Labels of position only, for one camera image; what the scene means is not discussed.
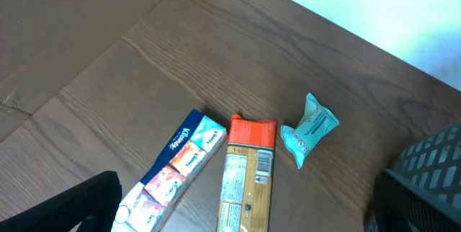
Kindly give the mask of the teal snack packet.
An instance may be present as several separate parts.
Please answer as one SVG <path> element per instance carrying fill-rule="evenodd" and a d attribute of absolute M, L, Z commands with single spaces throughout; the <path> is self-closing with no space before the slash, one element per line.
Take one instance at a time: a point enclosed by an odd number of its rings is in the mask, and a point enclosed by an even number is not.
<path fill-rule="evenodd" d="M 308 154 L 330 131 L 339 126 L 339 120 L 311 94 L 306 95 L 305 109 L 296 128 L 281 126 L 281 137 L 286 149 L 295 158 L 298 169 L 303 167 Z"/>

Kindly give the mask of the grey plastic mesh basket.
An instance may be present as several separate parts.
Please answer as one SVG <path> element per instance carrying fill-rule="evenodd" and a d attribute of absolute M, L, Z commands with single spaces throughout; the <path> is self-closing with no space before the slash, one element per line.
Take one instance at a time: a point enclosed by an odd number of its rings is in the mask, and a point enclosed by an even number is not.
<path fill-rule="evenodd" d="M 459 121 L 398 144 L 376 173 L 364 230 L 460 230 Z"/>

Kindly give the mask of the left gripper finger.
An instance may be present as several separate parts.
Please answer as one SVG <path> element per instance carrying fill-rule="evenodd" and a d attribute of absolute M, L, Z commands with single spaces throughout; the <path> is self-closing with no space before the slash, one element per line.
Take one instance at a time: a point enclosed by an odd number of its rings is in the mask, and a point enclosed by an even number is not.
<path fill-rule="evenodd" d="M 102 173 L 1 222 L 2 231 L 110 231 L 122 198 L 114 171 Z"/>

